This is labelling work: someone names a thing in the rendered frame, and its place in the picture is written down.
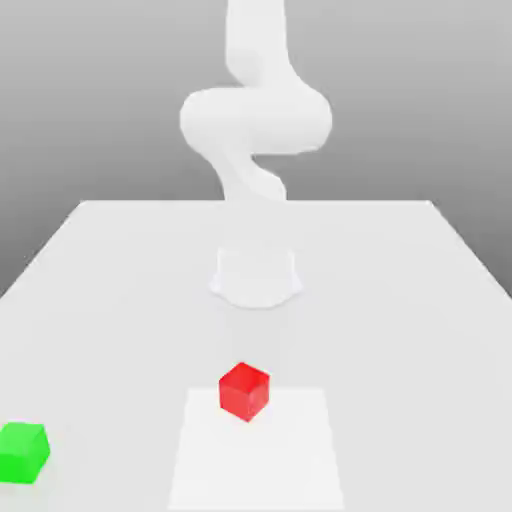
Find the small green cube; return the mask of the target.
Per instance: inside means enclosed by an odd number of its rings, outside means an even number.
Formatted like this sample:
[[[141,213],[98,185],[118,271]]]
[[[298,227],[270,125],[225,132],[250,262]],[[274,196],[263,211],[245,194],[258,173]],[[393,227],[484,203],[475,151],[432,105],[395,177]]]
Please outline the small green cube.
[[[0,429],[0,483],[33,484],[49,455],[43,424],[6,423]]]

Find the small red cube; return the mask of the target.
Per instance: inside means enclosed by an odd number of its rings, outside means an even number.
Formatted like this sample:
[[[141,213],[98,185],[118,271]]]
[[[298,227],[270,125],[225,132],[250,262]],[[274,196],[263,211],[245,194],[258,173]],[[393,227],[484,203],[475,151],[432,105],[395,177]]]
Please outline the small red cube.
[[[220,407],[250,422],[269,402],[270,375],[239,362],[220,378],[218,389]]]

